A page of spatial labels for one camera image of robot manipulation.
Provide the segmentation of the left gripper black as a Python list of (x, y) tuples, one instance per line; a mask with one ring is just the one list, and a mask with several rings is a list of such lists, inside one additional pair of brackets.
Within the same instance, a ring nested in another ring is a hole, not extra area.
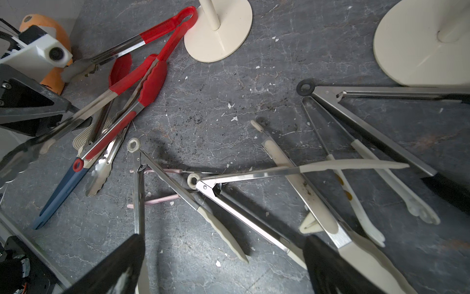
[(78, 108), (35, 80), (6, 64), (1, 65), (1, 128), (40, 136), (55, 128)]

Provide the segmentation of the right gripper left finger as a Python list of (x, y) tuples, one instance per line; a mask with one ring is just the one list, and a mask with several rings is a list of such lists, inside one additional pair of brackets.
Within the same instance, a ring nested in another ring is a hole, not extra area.
[(145, 242), (133, 234), (65, 294), (134, 294), (145, 257)]

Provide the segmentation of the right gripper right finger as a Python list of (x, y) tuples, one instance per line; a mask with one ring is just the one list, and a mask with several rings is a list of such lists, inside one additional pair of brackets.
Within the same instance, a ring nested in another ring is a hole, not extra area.
[(310, 235), (303, 249), (316, 294), (381, 294), (383, 291), (340, 257), (329, 245)]

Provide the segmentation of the blue handle cream tongs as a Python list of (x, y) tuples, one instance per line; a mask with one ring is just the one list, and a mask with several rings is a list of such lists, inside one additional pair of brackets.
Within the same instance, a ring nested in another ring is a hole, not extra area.
[(124, 140), (128, 126), (126, 126), (95, 158), (84, 160), (83, 156), (86, 153), (86, 149), (94, 143), (97, 143), (98, 139), (109, 130), (110, 126), (125, 111), (126, 110), (122, 110), (118, 112), (115, 118), (110, 120), (110, 123), (106, 124), (105, 128), (97, 134), (97, 138), (95, 138), (95, 140), (87, 138), (87, 141), (82, 144), (76, 160), (58, 184), (54, 193), (40, 212), (39, 217), (33, 222), (32, 229), (41, 229), (50, 220), (52, 215), (56, 213), (58, 208), (64, 203), (89, 170), (92, 170), (92, 179), (87, 186), (87, 196), (94, 196), (101, 189), (105, 180), (109, 176), (111, 171), (111, 162), (115, 158), (115, 155)]

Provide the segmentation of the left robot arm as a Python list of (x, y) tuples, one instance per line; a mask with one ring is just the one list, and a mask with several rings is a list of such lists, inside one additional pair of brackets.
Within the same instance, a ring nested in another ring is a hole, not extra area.
[[(75, 107), (35, 80), (1, 65), (1, 127), (32, 127), (38, 138)], [(1, 293), (58, 294), (73, 282), (8, 215), (1, 212)]]

